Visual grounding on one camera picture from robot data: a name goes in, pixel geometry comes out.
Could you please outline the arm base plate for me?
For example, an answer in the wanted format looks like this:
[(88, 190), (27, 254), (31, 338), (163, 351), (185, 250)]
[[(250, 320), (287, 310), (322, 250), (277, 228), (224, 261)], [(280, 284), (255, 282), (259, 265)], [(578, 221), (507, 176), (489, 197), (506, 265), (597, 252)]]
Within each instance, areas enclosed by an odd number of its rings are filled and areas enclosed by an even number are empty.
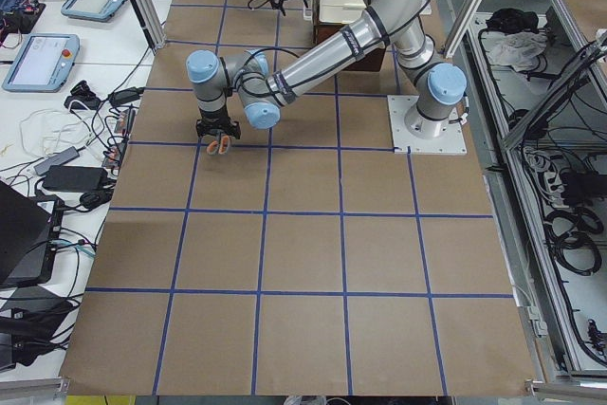
[(457, 108), (445, 120), (427, 120), (419, 114), (417, 100), (413, 95), (387, 97), (394, 153), (464, 156), (468, 150)]

